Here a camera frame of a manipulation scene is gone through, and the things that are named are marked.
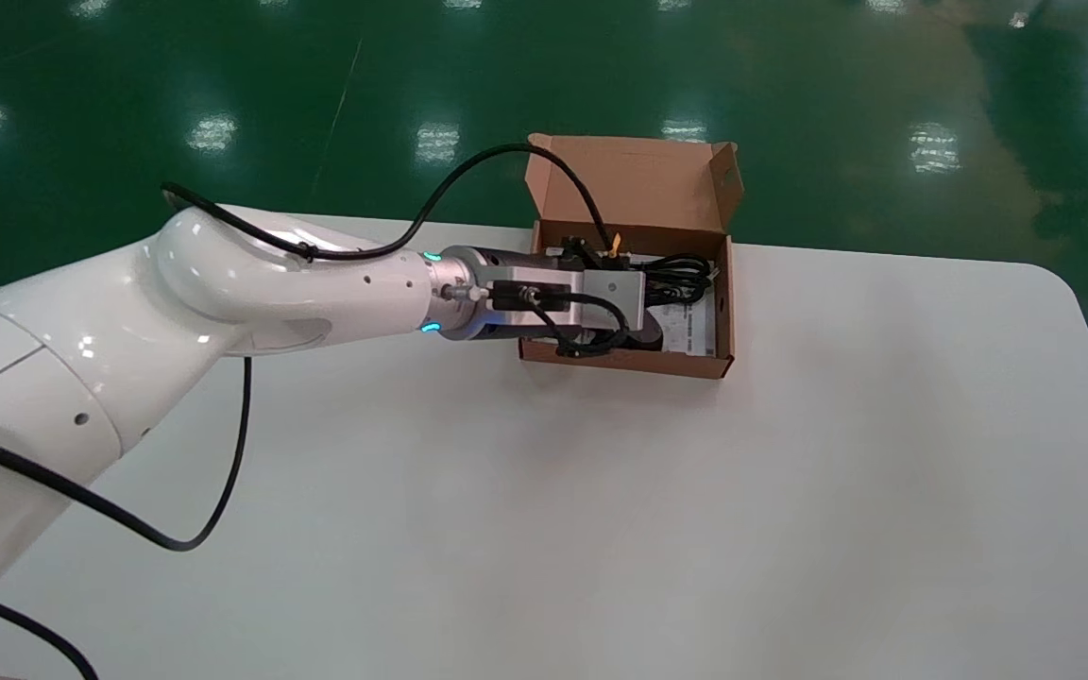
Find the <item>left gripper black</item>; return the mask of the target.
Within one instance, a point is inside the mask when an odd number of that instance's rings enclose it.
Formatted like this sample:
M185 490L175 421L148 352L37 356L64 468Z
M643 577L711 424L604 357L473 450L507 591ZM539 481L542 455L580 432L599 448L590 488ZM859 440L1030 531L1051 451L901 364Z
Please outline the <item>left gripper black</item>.
M599 251L588 238L562 237L558 254L561 271L634 271L629 254L615 248ZM558 283L560 271L555 263L537 255L478 246L449 246L448 249L448 337L450 339L510 339L541 337L547 326L531 309L495 309L496 282L510 282L514 293L519 285L536 287ZM631 339L631 329L553 327L557 356L585 360L620 349Z

